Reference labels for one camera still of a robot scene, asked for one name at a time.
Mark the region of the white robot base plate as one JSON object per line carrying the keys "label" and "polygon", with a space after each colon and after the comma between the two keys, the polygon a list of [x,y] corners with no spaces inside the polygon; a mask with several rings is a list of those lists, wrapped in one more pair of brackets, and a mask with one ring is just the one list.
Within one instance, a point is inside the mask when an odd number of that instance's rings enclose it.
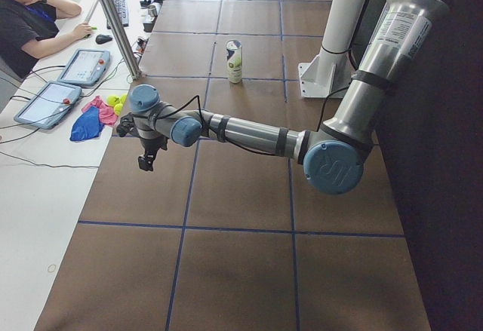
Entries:
{"label": "white robot base plate", "polygon": [[326,98],[351,81],[348,53],[366,0],[332,0],[321,47],[309,63],[298,65],[301,95]]}

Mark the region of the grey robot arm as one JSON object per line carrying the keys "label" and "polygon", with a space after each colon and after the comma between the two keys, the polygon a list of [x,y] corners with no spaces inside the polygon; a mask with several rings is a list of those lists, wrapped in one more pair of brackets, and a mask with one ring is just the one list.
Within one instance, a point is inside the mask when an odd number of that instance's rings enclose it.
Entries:
{"label": "grey robot arm", "polygon": [[422,47],[432,26],[456,0],[386,0],[361,62],[334,116],[316,130],[296,132],[204,109],[175,108],[151,85],[128,94],[130,107],[117,126],[119,136],[142,144],[140,169],[151,171],[157,152],[172,142],[189,147],[202,137],[249,152],[291,158],[303,166],[308,183],[325,194],[355,188],[374,143],[372,132],[385,100]]}

